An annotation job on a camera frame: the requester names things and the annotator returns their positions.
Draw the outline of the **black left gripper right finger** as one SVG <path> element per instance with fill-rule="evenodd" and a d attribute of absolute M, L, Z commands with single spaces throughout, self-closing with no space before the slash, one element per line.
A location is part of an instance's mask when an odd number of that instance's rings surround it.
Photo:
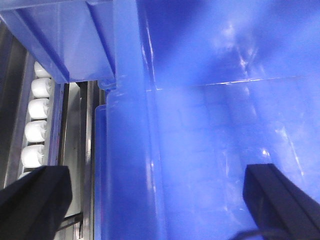
<path fill-rule="evenodd" d="M 264 240 L 318 240 L 320 204 L 274 164 L 249 164 L 242 196 Z"/>

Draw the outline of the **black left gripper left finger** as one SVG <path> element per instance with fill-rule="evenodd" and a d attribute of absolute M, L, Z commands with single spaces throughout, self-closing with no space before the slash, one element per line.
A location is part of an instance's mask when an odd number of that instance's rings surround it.
<path fill-rule="evenodd" d="M 67 166 L 36 168 L 0 191 L 0 238 L 54 239 L 72 198 Z"/>

